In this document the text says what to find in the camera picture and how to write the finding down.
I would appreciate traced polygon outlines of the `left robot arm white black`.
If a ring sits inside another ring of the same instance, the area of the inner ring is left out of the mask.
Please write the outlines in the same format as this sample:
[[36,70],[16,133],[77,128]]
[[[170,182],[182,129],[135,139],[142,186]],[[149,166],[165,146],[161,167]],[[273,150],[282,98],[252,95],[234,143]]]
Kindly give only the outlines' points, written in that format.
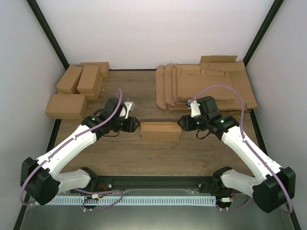
[[108,99],[104,108],[87,116],[77,129],[54,149],[37,159],[27,158],[22,163],[20,185],[38,204],[49,203],[57,194],[81,189],[94,193],[98,176],[87,167],[74,172],[61,170],[80,152],[109,132],[132,133],[140,126],[137,118],[130,116],[135,104],[117,98]]

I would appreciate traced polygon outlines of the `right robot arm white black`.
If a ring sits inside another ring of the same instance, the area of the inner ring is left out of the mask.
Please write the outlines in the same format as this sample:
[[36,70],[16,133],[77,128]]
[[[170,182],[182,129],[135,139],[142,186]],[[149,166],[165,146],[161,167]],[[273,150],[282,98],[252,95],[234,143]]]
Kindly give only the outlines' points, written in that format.
[[290,167],[282,167],[267,156],[244,132],[243,126],[230,114],[223,115],[215,99],[206,96],[186,102],[190,115],[182,116],[177,124],[184,131],[208,131],[230,147],[248,166],[252,176],[223,167],[215,172],[213,187],[216,192],[228,189],[251,197],[264,212],[270,213],[284,203],[292,212],[296,174]]

